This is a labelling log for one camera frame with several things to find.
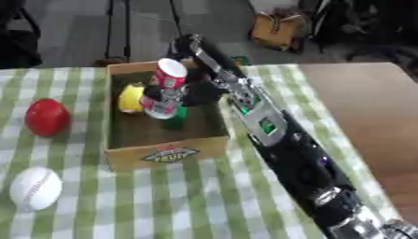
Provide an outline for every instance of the tablecloth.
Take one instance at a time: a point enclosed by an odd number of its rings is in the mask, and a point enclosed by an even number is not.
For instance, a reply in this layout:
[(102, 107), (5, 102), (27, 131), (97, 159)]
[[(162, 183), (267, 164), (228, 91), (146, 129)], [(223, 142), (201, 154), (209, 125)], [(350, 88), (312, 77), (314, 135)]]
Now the tablecloth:
[[(380, 185), (296, 65), (244, 71), (286, 107), (334, 157), (379, 215), (397, 217)], [(230, 133), (226, 156), (115, 174), (103, 153), (105, 70), (0, 71), (0, 238), (324, 238), (292, 202), (219, 103)], [(24, 126), (30, 103), (62, 102), (72, 127), (52, 138)], [(8, 186), (22, 170), (43, 166), (63, 180), (56, 204), (17, 211)]]

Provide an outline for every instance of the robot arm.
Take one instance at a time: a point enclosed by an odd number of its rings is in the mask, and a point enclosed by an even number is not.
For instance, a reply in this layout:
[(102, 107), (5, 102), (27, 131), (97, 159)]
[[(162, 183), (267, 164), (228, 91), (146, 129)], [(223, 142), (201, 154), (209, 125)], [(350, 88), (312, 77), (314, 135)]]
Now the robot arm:
[(216, 102), (222, 94), (227, 94), (230, 106), (245, 125), (258, 153), (328, 238), (418, 238), (418, 230), (409, 223), (378, 220), (322, 147), (285, 109), (277, 107), (264, 90), (254, 86), (229, 57), (201, 35), (176, 39), (168, 57), (177, 60), (191, 57), (209, 79), (187, 82), (176, 93), (154, 87), (146, 89), (146, 94), (183, 105)]

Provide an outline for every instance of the yellow toy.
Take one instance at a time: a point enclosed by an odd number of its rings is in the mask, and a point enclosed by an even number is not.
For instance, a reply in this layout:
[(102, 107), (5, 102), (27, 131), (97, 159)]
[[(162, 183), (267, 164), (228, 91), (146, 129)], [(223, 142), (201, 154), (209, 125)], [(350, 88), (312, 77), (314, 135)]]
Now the yellow toy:
[(137, 113), (144, 110), (139, 102), (144, 94), (144, 86), (141, 84), (129, 84), (123, 89), (118, 99), (118, 108), (124, 113)]

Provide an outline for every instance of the baseball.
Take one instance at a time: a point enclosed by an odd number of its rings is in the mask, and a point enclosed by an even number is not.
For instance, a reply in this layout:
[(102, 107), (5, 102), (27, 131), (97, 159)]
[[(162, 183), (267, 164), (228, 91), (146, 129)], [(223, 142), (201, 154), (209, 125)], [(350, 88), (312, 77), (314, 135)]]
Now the baseball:
[(10, 185), (10, 199), (18, 208), (49, 207), (63, 190), (60, 178), (48, 168), (34, 167), (19, 173)]

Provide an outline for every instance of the floor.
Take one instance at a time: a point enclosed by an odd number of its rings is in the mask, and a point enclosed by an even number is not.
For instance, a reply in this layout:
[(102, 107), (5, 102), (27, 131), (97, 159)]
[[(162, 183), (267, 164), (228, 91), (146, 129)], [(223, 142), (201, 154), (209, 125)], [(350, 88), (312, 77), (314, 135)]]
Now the floor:
[[(108, 0), (37, 0), (27, 8), (43, 31), (42, 67), (87, 66), (104, 57)], [(124, 5), (115, 0), (112, 55), (123, 54)], [(245, 55), (252, 64), (343, 62), (348, 48), (333, 46), (320, 54), (308, 43), (301, 55), (265, 49), (247, 40), (253, 9), (246, 0), (177, 0), (186, 33), (204, 34), (229, 55)], [(132, 60), (158, 60), (177, 37), (169, 0), (132, 0)]]

